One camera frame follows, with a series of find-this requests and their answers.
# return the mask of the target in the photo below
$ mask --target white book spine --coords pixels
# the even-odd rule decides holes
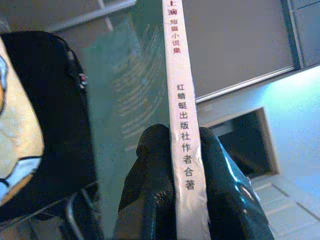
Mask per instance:
[[[210,240],[199,124],[182,0],[162,0],[178,240]]]

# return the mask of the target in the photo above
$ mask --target gray wall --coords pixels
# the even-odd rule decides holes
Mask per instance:
[[[12,31],[44,31],[46,26],[100,9],[98,0],[0,0]],[[82,49],[108,31],[103,18],[55,34],[64,38],[85,67]]]
[[[197,97],[292,66],[280,0],[183,0]]]

